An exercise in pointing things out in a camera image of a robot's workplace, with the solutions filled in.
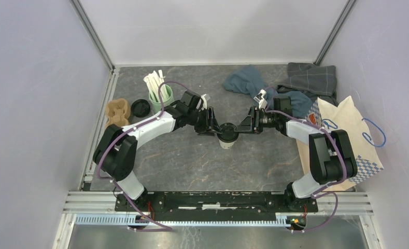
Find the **black plastic cup lid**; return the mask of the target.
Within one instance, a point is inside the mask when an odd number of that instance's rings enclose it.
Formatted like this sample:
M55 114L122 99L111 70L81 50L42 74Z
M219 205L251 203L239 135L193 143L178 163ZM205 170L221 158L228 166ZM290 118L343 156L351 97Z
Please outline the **black plastic cup lid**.
M233 123L226 122L220 126L220 133L217 134L217 137L220 141L225 143L235 142L239 133L235 131L236 126Z

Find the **white paper coffee cup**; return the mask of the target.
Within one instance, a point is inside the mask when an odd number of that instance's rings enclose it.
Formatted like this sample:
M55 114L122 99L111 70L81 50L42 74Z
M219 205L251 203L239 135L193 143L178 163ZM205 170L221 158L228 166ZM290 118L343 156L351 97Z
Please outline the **white paper coffee cup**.
M230 149L233 145L234 145L235 141L223 141L223 140L219 140L219 144L223 149Z

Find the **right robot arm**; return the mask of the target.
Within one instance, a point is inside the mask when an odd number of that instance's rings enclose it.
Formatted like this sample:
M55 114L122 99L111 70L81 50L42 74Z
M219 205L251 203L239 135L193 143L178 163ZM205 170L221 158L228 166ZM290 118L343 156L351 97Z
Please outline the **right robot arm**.
M270 110L253 106L235 131L259 134L265 128L274 128L308 146L309 172L290 183L285 191L285 208L296 212L304 206L304 199L315 198L326 188L356 176L358 166L345 130L328 131L307 120L294 118L287 96L274 97L273 102Z

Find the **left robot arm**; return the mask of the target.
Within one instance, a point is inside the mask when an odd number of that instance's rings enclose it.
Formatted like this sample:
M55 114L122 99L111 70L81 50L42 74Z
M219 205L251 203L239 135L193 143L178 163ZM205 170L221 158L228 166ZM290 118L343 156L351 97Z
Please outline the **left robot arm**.
M93 162L128 196L134 211L147 206L144 186L133 172L137 150L156 137L191 125L199 135L222 134L212 107L205 97L187 90L180 100L136 124L119 127L111 124L105 130L93 155Z

